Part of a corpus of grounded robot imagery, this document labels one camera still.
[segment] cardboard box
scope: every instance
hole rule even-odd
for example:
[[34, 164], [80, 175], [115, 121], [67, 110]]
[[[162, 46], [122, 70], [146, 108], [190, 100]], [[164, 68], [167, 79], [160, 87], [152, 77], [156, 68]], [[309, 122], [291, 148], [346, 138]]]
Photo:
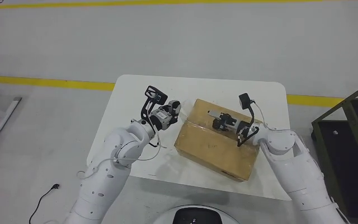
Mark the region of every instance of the cardboard box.
[[248, 180], [259, 146], [237, 147], [235, 133], [212, 128], [214, 118], [208, 115], [208, 110], [228, 113], [246, 122], [251, 120], [246, 115], [197, 99], [175, 142], [178, 153], [231, 179]]

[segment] floor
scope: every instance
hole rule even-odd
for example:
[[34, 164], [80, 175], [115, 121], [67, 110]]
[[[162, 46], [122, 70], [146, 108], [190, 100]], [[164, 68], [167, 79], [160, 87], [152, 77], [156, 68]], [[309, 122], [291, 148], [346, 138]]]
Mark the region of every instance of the floor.
[[[0, 75], [277, 81], [288, 94], [346, 97], [358, 86], [357, 9], [358, 2], [346, 1], [4, 10]], [[76, 172], [86, 168], [110, 95], [0, 84], [1, 110], [23, 97], [0, 132], [2, 223], [26, 223], [55, 183], [61, 188], [44, 198], [33, 223], [64, 221], [78, 194]], [[310, 122], [327, 110], [289, 105], [291, 127], [309, 148]], [[304, 223], [292, 202], [134, 177], [103, 223], [152, 223], [167, 209], [189, 203], [217, 207], [242, 224]]]

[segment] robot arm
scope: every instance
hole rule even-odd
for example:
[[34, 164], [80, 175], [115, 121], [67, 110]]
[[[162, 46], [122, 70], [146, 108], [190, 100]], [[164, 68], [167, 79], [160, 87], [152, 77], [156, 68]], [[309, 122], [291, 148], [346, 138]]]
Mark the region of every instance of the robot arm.
[[[249, 108], [253, 117], [250, 104], [254, 101], [250, 100], [247, 94], [240, 95], [239, 99], [242, 109]], [[331, 201], [327, 193], [323, 173], [295, 131], [274, 130], [265, 123], [255, 123], [253, 118], [247, 123], [232, 118], [229, 114], [213, 111], [208, 113], [215, 117], [214, 129], [237, 133], [238, 146], [246, 141], [261, 146], [282, 188], [300, 209], [308, 223], [345, 223], [338, 213], [338, 205]], [[280, 157], [291, 149], [294, 153], [292, 158]]]
[[[79, 197], [65, 223], [100, 224], [122, 191], [131, 164], [139, 160], [143, 148], [151, 144], [156, 132], [177, 122], [179, 101], [164, 105], [167, 96], [152, 86], [147, 88], [145, 95], [148, 99], [142, 109], [142, 119], [132, 120], [127, 128], [116, 128], [105, 138], [101, 150], [84, 173]], [[154, 104], [161, 106], [152, 111]]]

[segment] yellow stripe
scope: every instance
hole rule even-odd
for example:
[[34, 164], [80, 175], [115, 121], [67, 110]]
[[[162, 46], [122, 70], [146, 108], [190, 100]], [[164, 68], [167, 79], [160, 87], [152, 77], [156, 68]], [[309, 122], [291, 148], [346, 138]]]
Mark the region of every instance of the yellow stripe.
[[[42, 78], [20, 78], [20, 77], [5, 77], [0, 76], [0, 83], [7, 83], [13, 85], [30, 85], [30, 86], [44, 86], [44, 87], [59, 87], [59, 88], [79, 88], [84, 90], [102, 90], [112, 91], [114, 83], [108, 82], [85, 82], [85, 81], [67, 81], [67, 80], [47, 80]], [[323, 96], [302, 96], [302, 95], [288, 95], [288, 104], [304, 105], [304, 106], [325, 106], [334, 107], [342, 98], [323, 97]]]
[[324, 96], [302, 96], [302, 95], [287, 95], [287, 103], [304, 106], [325, 106], [332, 108], [339, 104], [342, 98], [324, 97]]
[[148, 4], [198, 4], [198, 3], [289, 3], [289, 2], [325, 2], [332, 0], [144, 0], [110, 2], [57, 2], [34, 4], [0, 4], [2, 8], [57, 8], [57, 7], [103, 7], [133, 6]]
[[0, 83], [7, 83], [7, 84], [14, 84], [14, 85], [60, 87], [60, 88], [81, 88], [85, 90], [105, 90], [105, 91], [112, 91], [114, 88], [114, 83], [106, 83], [106, 82], [46, 80], [42, 78], [18, 78], [18, 77], [5, 77], [5, 76], [0, 76]]

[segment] table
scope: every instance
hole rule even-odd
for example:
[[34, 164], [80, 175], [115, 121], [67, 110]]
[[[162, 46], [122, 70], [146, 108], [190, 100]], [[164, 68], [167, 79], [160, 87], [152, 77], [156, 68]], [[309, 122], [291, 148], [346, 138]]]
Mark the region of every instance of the table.
[[[238, 95], [247, 92], [261, 107], [269, 126], [280, 129], [290, 128], [285, 87], [277, 82], [123, 75], [116, 82], [88, 154], [87, 164], [91, 162], [93, 155], [101, 148], [104, 138], [114, 128], [128, 126], [132, 118], [140, 119], [140, 110], [147, 99], [144, 92], [148, 85], [167, 94], [167, 102], [179, 100], [183, 105], [184, 113], [189, 112], [196, 99], [203, 99], [249, 115], [248, 111], [241, 109], [238, 102]], [[262, 119], [258, 109], [253, 107], [253, 110], [256, 118]], [[179, 119], [178, 123], [166, 131], [160, 131], [162, 145], [168, 148], [162, 149], [153, 160], [133, 163], [130, 175], [226, 192], [290, 200], [261, 151], [250, 179], [241, 183], [178, 155], [173, 145], [182, 124], [183, 120]], [[156, 150], [146, 146], [140, 158], [152, 157]]]

